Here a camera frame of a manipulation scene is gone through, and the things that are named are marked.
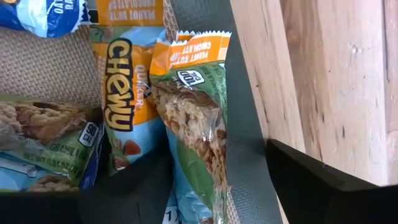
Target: wood grain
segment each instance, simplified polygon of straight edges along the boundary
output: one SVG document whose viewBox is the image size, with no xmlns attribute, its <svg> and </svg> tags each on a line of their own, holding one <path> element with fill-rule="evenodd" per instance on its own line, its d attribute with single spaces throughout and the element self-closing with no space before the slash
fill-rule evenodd
<svg viewBox="0 0 398 224">
<path fill-rule="evenodd" d="M 281 5 L 307 153 L 387 184 L 382 1 Z"/>
<path fill-rule="evenodd" d="M 279 0 L 231 0 L 264 139 L 304 151 Z"/>
<path fill-rule="evenodd" d="M 386 128 L 389 184 L 398 184 L 398 1 L 384 1 Z"/>
</svg>

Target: plastic packaging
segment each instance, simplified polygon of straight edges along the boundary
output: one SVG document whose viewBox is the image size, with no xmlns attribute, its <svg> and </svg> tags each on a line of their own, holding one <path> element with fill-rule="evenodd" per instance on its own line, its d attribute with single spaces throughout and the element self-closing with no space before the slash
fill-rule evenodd
<svg viewBox="0 0 398 224">
<path fill-rule="evenodd" d="M 39 37 L 61 37 L 77 30 L 85 0 L 0 0 L 0 26 Z"/>
<path fill-rule="evenodd" d="M 0 95 L 0 189 L 92 187 L 101 120 L 99 108 Z"/>
<path fill-rule="evenodd" d="M 90 39 L 115 173 L 167 141 L 149 82 L 154 45 L 165 36 L 163 0 L 97 1 L 96 8 L 99 25 L 91 26 Z M 163 223 L 178 223 L 173 193 Z"/>
<path fill-rule="evenodd" d="M 224 61 L 231 34 L 182 34 L 183 41 L 156 43 L 150 66 L 175 162 L 177 205 L 182 223 L 227 223 Z"/>
</svg>

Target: blue wrapper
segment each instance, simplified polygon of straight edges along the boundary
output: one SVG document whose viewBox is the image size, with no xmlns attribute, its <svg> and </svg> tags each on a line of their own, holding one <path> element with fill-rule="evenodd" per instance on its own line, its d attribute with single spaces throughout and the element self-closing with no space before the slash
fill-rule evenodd
<svg viewBox="0 0 398 224">
<path fill-rule="evenodd" d="M 77 30 L 85 0 L 0 0 L 0 26 L 39 37 L 61 37 Z"/>
</svg>

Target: snack bag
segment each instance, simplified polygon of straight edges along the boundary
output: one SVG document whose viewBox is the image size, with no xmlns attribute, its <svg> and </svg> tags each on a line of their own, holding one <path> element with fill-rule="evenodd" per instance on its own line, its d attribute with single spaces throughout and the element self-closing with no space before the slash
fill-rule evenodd
<svg viewBox="0 0 398 224">
<path fill-rule="evenodd" d="M 85 0 L 0 0 L 0 26 L 39 37 L 61 37 L 77 30 Z"/>
<path fill-rule="evenodd" d="M 154 45 L 158 37 L 165 38 L 163 0 L 98 0 L 96 8 L 99 25 L 91 26 L 90 39 L 115 173 L 167 142 L 149 82 Z M 163 224 L 174 223 L 178 214 L 172 192 Z"/>
<path fill-rule="evenodd" d="M 150 80 L 168 127 L 182 223 L 227 223 L 224 61 L 230 36 L 188 33 L 183 42 L 155 46 Z"/>
<path fill-rule="evenodd" d="M 99 108 L 0 95 L 0 189 L 92 187 L 101 120 Z"/>
</svg>

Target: granola bar wrapper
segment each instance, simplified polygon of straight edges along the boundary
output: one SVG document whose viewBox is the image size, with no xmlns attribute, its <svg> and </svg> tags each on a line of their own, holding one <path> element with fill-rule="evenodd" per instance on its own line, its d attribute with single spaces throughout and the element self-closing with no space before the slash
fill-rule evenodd
<svg viewBox="0 0 398 224">
<path fill-rule="evenodd" d="M 0 0 L 0 26 L 61 37 L 77 30 L 84 5 L 85 0 Z"/>
<path fill-rule="evenodd" d="M 101 122 L 100 108 L 0 95 L 0 190 L 92 187 Z"/>
<path fill-rule="evenodd" d="M 164 7 L 163 0 L 98 0 L 96 10 L 98 25 L 91 26 L 90 39 L 114 174 L 167 142 L 149 82 L 154 45 L 158 38 L 165 39 Z M 178 213 L 172 192 L 163 224 L 174 223 Z"/>
<path fill-rule="evenodd" d="M 158 41 L 150 66 L 157 111 L 167 126 L 182 223 L 227 223 L 226 82 L 229 32 Z"/>
</svg>

